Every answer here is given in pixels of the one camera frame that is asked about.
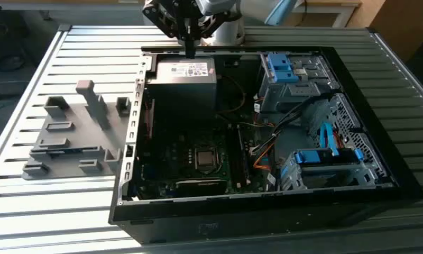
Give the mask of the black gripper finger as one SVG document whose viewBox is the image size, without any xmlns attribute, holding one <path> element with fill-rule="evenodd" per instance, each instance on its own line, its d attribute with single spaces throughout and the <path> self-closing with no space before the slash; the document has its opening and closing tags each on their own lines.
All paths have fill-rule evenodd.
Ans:
<svg viewBox="0 0 423 254">
<path fill-rule="evenodd" d="M 190 59 L 190 36 L 179 1 L 145 1 L 142 14 L 169 38 L 177 38 L 182 43 L 185 57 Z"/>
<path fill-rule="evenodd" d="M 197 41 L 209 38 L 219 26 L 229 20 L 230 13 L 214 14 L 206 21 L 201 22 L 198 18 L 189 20 L 189 58 L 194 59 Z"/>
</svg>

